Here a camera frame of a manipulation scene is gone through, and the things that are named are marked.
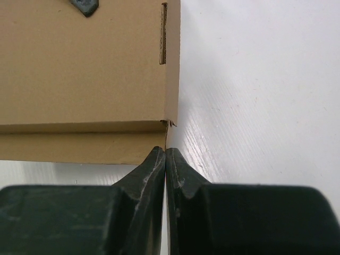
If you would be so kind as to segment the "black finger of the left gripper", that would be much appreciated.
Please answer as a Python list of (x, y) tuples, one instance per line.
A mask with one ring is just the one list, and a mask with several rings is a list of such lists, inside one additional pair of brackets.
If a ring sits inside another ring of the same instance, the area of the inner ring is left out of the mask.
[(69, 2), (87, 18), (99, 8), (99, 0), (69, 0)]

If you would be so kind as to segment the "brown cardboard box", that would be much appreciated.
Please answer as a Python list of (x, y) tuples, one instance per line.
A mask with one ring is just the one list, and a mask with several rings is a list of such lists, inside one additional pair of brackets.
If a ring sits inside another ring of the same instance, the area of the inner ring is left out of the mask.
[(177, 122), (180, 1), (1, 1), (1, 159), (140, 164)]

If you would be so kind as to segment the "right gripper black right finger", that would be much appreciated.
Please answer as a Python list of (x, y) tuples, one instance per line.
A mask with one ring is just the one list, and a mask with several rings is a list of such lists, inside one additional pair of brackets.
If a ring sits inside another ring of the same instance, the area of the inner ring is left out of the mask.
[(170, 254), (339, 254), (339, 223), (307, 186), (211, 183), (166, 150)]

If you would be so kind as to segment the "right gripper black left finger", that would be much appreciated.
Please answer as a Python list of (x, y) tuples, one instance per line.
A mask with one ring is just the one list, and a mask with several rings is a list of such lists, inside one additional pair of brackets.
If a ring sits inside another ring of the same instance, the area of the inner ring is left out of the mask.
[(111, 186), (14, 185), (1, 190), (1, 254), (159, 254), (165, 152)]

